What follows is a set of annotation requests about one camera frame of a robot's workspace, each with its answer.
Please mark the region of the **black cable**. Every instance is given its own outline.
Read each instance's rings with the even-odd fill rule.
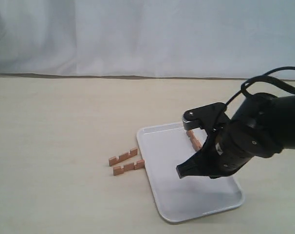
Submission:
[[[227,106],[238,96],[240,95],[241,93],[244,94],[245,97],[247,98],[250,98],[252,96],[252,94],[250,94],[248,91],[247,91],[247,88],[250,87],[252,84],[256,83],[256,82],[266,82],[266,83],[269,83],[269,84],[272,84],[288,93],[291,93],[291,94],[295,94],[295,87],[275,78],[275,77],[271,77],[269,76],[270,74],[272,73],[275,73],[275,72],[279,72],[279,71],[284,71],[284,70],[293,70],[295,71],[295,67],[293,66],[286,66],[286,67],[278,67],[276,69],[273,69],[271,71],[268,71],[266,73],[264,73],[262,76],[257,76],[257,77],[253,77],[253,78],[250,78],[248,79],[247,81],[245,81],[241,87],[240,87],[240,90],[235,93],[226,103],[225,103],[225,106],[224,108],[218,113],[216,119],[215,119],[215,122],[213,124],[214,128],[216,128],[216,122],[218,121],[220,115],[226,111],[227,109]]]

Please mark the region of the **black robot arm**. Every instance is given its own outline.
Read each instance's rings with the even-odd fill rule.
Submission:
[[[213,103],[184,113],[184,128],[204,129],[207,139],[198,152],[177,166],[180,178],[231,176],[254,156],[269,158],[283,149],[295,149],[295,87],[269,74],[244,82],[226,104]],[[280,98],[268,93],[248,93],[246,89],[259,81],[294,95]],[[246,99],[230,119],[225,114],[226,107],[240,93]]]

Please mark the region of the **beige table surface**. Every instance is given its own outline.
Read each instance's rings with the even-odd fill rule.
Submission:
[[[240,208],[179,225],[158,215],[145,170],[112,176],[108,167],[137,146],[140,128],[225,102],[241,83],[0,77],[0,234],[295,233],[295,151],[237,173]],[[266,84],[251,90],[284,95]]]

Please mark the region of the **white backdrop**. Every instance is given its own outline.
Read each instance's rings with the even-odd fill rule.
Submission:
[[[0,0],[0,73],[248,78],[285,65],[295,0]]]

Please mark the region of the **plastic tray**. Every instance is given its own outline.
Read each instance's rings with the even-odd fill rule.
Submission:
[[[194,135],[203,144],[205,131]],[[137,140],[159,214],[168,222],[182,222],[239,207],[244,194],[231,177],[179,179],[176,166],[195,151],[182,123],[140,129]]]

